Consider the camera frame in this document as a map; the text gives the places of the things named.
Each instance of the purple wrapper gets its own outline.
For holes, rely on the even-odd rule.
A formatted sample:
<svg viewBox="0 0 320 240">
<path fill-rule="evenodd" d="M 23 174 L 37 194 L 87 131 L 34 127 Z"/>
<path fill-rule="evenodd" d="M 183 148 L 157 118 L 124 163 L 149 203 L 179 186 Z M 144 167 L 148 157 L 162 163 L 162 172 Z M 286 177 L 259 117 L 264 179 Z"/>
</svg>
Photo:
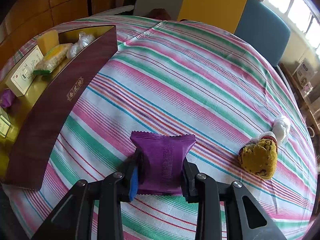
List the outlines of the purple wrapper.
<svg viewBox="0 0 320 240">
<path fill-rule="evenodd" d="M 16 95 L 9 89 L 5 89 L 0 96 L 0 106 L 2 108 L 10 107 Z"/>
<path fill-rule="evenodd" d="M 181 195 L 182 162 L 196 137 L 133 131 L 130 140 L 142 152 L 138 194 Z"/>
</svg>

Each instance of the blue chair back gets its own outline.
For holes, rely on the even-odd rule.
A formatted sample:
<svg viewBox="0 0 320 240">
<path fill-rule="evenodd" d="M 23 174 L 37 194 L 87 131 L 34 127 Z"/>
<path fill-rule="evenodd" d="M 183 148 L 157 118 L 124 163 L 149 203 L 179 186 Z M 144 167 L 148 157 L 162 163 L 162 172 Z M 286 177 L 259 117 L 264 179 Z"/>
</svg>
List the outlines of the blue chair back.
<svg viewBox="0 0 320 240">
<path fill-rule="evenodd" d="M 287 46 L 290 29 L 258 0 L 247 0 L 235 35 L 253 46 L 276 67 Z"/>
</svg>

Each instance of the yellow-green package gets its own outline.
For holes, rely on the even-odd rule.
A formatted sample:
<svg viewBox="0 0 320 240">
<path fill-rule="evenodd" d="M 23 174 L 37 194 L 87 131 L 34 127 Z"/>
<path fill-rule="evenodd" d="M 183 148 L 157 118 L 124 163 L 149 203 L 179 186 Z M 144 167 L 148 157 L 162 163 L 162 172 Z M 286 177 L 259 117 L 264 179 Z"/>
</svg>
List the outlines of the yellow-green package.
<svg viewBox="0 0 320 240">
<path fill-rule="evenodd" d="M 66 58 L 72 43 L 59 44 L 50 49 L 36 65 L 34 75 L 49 75 Z"/>
</svg>

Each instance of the silver screw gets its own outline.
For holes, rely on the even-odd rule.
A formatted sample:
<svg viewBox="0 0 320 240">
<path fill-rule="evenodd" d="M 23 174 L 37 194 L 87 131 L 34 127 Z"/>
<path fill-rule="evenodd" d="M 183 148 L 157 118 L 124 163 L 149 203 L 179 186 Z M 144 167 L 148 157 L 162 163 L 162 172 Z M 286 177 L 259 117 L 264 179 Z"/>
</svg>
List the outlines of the silver screw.
<svg viewBox="0 0 320 240">
<path fill-rule="evenodd" d="M 115 178 L 117 178 L 117 179 L 120 179 L 120 178 L 122 178 L 123 174 L 122 174 L 122 172 L 116 171 L 116 172 L 113 174 L 113 176 L 114 176 Z"/>
<path fill-rule="evenodd" d="M 205 175 L 204 173 L 198 173 L 198 174 L 197 174 L 197 178 L 198 178 L 198 179 L 206 179 L 206 178 L 207 178 L 207 175 Z"/>
<path fill-rule="evenodd" d="M 84 179 L 78 180 L 76 185 L 79 187 L 82 187 L 86 184 L 87 182 Z"/>
<path fill-rule="evenodd" d="M 242 187 L 242 183 L 239 182 L 238 180 L 236 180 L 233 182 L 233 186 L 240 188 L 240 187 Z"/>
</svg>

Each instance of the tablecloth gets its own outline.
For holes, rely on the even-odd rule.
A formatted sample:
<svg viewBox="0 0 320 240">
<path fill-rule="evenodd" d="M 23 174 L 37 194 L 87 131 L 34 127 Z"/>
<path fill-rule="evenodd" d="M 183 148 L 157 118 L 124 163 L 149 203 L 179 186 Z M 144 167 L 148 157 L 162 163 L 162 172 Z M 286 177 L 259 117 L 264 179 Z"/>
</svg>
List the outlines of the tablecloth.
<svg viewBox="0 0 320 240">
<path fill-rule="evenodd" d="M 302 238 L 316 194 L 316 159 L 292 93 L 271 65 L 236 36 L 199 22 L 133 16 L 88 17 L 54 27 L 116 25 L 118 52 L 86 88 L 67 118 L 40 191 L 3 188 L 28 236 L 79 179 L 101 180 L 131 155 L 132 130 L 194 134 L 187 158 L 216 181 L 240 180 L 288 239 Z M 36 44 L 24 45 L 0 79 Z M 262 180 L 243 171 L 241 146 L 272 129 L 284 114 L 288 142 L 278 147 L 276 173 Z M 95 203 L 92 237 L 97 233 Z M 122 203 L 124 239 L 194 239 L 197 204 L 182 196 L 137 195 Z M 222 236 L 226 238 L 221 204 Z"/>
</svg>

